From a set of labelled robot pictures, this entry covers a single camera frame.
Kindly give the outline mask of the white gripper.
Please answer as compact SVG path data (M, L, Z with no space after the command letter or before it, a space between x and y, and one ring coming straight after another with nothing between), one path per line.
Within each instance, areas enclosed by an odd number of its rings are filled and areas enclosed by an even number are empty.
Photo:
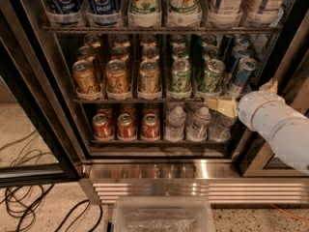
M276 95L277 78L272 77L259 90L243 96L239 103L231 97L217 97L207 98L206 104L208 108L227 117L239 116L252 131L270 132L276 124L287 118L286 104Z

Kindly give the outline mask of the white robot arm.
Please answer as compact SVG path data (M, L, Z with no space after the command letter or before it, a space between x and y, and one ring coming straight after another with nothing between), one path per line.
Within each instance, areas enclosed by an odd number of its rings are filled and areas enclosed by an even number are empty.
M271 79L240 101L230 96L205 98L206 105L239 120L257 132L280 160L309 174L309 118L288 106L277 94L278 81Z

